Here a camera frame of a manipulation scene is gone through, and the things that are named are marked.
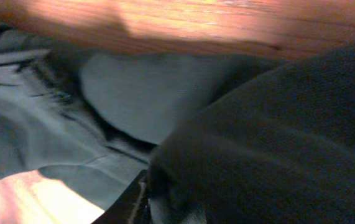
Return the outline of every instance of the clothing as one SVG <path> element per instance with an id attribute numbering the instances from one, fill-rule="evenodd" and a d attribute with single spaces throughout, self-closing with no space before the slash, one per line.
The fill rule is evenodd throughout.
<path id="1" fill-rule="evenodd" d="M 0 24 L 0 52 L 42 48 L 74 100 L 0 85 L 0 178 L 39 169 L 107 208 L 154 151 L 155 224 L 355 222 L 355 46 L 299 63 L 125 56 Z M 21 83 L 37 69 L 6 68 Z"/>

